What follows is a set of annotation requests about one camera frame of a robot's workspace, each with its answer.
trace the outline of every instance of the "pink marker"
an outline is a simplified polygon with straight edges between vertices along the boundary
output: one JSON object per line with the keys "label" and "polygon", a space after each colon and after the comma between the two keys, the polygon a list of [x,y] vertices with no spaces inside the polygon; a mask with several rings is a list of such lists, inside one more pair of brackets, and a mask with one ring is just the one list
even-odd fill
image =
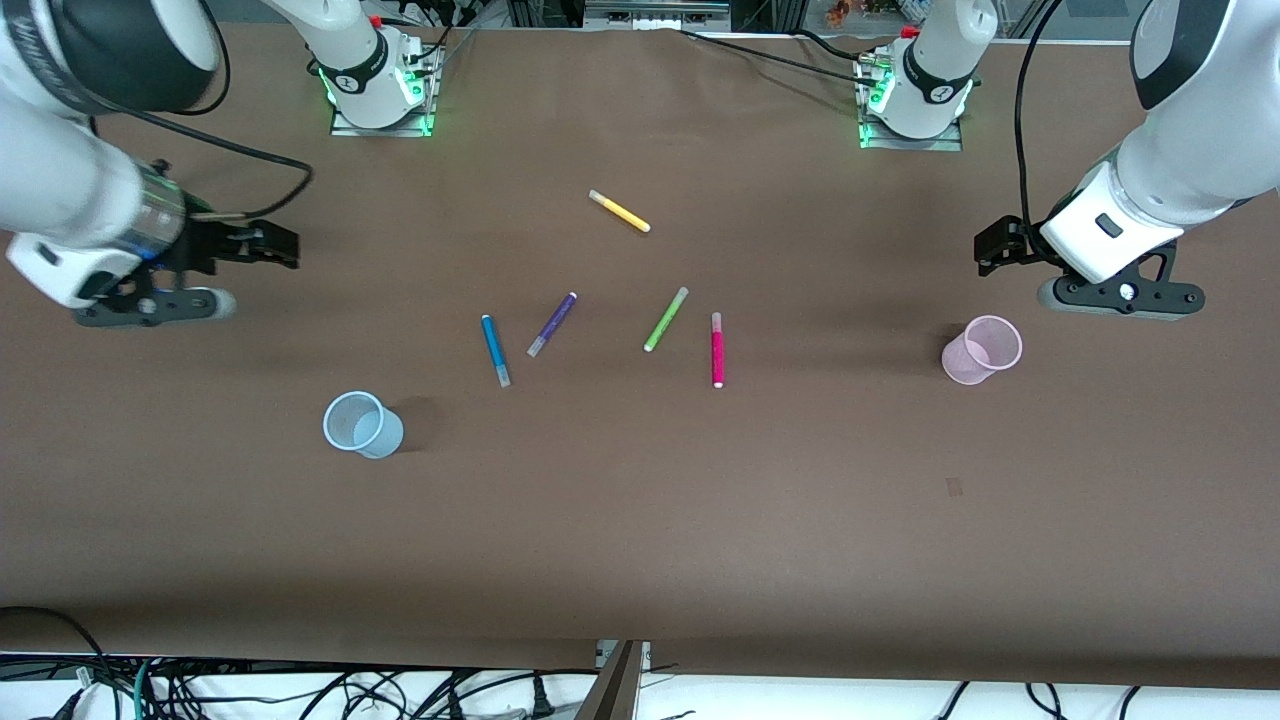
{"label": "pink marker", "polygon": [[724,387],[724,331],[719,313],[712,313],[712,387]]}

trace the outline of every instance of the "plastic cup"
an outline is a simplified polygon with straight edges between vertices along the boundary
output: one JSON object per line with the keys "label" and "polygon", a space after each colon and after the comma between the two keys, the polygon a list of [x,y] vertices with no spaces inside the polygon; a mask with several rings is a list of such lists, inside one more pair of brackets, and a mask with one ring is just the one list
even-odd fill
{"label": "plastic cup", "polygon": [[942,348],[942,369],[963,386],[975,386],[1023,356],[1023,336],[1012,323],[996,315],[974,318],[960,337]]}
{"label": "plastic cup", "polygon": [[376,397],[356,389],[329,404],[324,411],[324,437],[338,450],[378,460],[399,447],[404,423]]}

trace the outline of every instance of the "blue plastic cup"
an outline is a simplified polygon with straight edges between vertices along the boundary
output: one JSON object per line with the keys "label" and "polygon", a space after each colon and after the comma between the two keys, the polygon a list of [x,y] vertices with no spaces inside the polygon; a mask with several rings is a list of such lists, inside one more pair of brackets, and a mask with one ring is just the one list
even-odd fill
{"label": "blue plastic cup", "polygon": [[376,397],[356,389],[329,404],[324,411],[324,437],[338,450],[378,460],[399,447],[404,423]]}

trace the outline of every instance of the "purple marker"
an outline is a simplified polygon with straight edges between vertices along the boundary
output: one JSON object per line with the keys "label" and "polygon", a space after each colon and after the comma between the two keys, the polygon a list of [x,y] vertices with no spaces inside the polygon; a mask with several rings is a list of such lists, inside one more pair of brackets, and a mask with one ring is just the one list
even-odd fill
{"label": "purple marker", "polygon": [[568,315],[568,311],[573,307],[573,302],[576,301],[576,292],[571,292],[564,296],[564,300],[561,300],[561,306],[552,313],[552,319],[547,320],[547,324],[543,325],[543,332],[538,333],[538,338],[535,338],[534,343],[529,346],[530,357],[538,357],[538,352],[543,348],[543,346],[550,342],[552,336],[556,334],[556,328],[564,322],[564,315]]}

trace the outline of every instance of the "blue marker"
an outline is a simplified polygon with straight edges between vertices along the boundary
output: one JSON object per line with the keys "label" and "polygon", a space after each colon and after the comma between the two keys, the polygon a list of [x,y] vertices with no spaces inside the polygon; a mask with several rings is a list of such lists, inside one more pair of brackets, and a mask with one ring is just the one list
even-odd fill
{"label": "blue marker", "polygon": [[498,384],[511,387],[511,375],[507,374],[507,359],[502,356],[502,346],[498,345],[498,331],[493,327],[493,318],[481,315],[480,327],[484,328],[484,341],[489,346],[489,359],[493,360],[493,369],[498,372]]}

